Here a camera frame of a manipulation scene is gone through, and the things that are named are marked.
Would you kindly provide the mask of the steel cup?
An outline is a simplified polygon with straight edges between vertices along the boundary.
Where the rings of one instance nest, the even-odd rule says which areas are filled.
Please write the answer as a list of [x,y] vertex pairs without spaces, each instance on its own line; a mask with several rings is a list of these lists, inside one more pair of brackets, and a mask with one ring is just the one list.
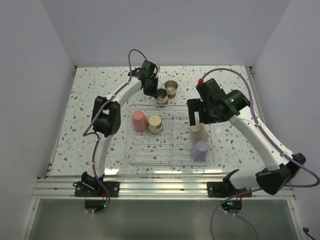
[[160,115],[153,114],[148,118],[148,129],[153,134],[158,134],[163,130],[163,121]]
[[178,83],[174,80],[168,80],[164,84],[164,88],[167,92],[168,98],[175,98],[178,89]]
[[167,105],[168,104],[168,94],[167,91],[163,88],[157,90],[157,97],[155,101],[158,105]]

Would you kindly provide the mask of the steel cup back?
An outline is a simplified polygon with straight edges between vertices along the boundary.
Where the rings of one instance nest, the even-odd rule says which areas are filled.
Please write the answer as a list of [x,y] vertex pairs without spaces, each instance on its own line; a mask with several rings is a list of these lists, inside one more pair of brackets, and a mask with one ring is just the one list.
[[167,92],[168,98],[175,98],[178,89],[178,83],[174,80],[168,80],[164,84],[164,88]]

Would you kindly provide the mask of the tall beige cup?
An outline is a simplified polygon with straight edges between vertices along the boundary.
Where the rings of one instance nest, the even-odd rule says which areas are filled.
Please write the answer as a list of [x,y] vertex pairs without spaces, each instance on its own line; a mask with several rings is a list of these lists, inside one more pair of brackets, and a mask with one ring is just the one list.
[[208,141],[208,133],[199,120],[196,120],[195,125],[190,125],[188,128],[193,144],[196,144],[199,141]]

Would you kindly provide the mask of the pink cup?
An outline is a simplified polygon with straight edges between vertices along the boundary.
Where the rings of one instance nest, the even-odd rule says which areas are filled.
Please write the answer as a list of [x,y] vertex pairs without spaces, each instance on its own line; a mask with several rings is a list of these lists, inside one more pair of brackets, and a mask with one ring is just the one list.
[[145,114],[137,110],[132,115],[133,127],[137,132],[143,132],[148,128],[148,121]]

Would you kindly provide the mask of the purple cup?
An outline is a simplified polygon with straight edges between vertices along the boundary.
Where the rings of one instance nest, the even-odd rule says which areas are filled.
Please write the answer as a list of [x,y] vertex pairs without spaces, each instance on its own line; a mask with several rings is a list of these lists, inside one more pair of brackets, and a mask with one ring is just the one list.
[[208,151],[209,151],[208,142],[200,140],[193,145],[191,150],[191,157],[196,162],[204,161],[206,159]]

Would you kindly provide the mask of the clear glass mug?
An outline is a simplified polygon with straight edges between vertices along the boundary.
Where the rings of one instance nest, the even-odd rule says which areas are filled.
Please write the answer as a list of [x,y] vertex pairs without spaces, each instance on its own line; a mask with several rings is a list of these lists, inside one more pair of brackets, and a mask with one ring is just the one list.
[[157,84],[157,89],[162,89],[163,88],[163,83],[158,80],[158,84]]

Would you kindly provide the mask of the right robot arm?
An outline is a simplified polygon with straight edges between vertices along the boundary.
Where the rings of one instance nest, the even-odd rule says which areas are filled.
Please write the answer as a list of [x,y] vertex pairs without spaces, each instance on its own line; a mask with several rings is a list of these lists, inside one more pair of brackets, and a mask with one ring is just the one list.
[[261,157],[265,168],[256,173],[233,170],[222,180],[221,189],[225,196],[235,196],[245,188],[261,188],[270,195],[275,195],[300,170],[306,158],[302,153],[294,154],[281,145],[269,129],[251,114],[250,101],[239,90],[229,93],[219,87],[215,79],[200,79],[196,85],[200,97],[187,101],[189,122],[196,124],[195,113],[200,123],[216,124],[229,122],[238,129]]

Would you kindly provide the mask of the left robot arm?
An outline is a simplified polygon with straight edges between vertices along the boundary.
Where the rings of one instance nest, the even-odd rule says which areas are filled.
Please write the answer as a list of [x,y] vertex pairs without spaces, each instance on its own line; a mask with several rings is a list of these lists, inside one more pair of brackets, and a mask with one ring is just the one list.
[[92,153],[92,169],[82,174],[82,186],[77,188],[85,197],[110,196],[103,182],[105,161],[112,137],[121,126],[121,107],[140,90],[143,90],[146,96],[157,97],[158,81],[157,65],[144,60],[141,67],[129,70],[128,79],[114,93],[108,97],[96,97],[91,123],[83,133],[84,137],[97,137]]

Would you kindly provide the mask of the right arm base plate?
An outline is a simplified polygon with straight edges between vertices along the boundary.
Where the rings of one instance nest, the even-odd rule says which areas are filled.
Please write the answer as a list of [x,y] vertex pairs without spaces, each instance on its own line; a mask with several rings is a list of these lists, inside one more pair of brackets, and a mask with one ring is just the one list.
[[207,194],[209,198],[228,198],[237,194],[243,193],[241,195],[244,198],[252,197],[252,193],[245,193],[250,191],[251,189],[247,190],[246,188],[236,189],[232,185],[220,182],[207,182]]

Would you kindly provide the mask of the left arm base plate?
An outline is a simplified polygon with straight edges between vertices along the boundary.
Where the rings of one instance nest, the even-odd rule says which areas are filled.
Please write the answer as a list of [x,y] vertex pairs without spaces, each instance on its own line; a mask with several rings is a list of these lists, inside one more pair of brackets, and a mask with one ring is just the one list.
[[[120,183],[117,181],[104,181],[104,187],[108,190],[109,196],[111,198],[117,198],[119,196]],[[72,184],[75,187],[74,196],[75,197],[106,197],[106,191],[104,188],[98,184],[96,187],[90,187],[85,185],[81,181],[74,182]]]

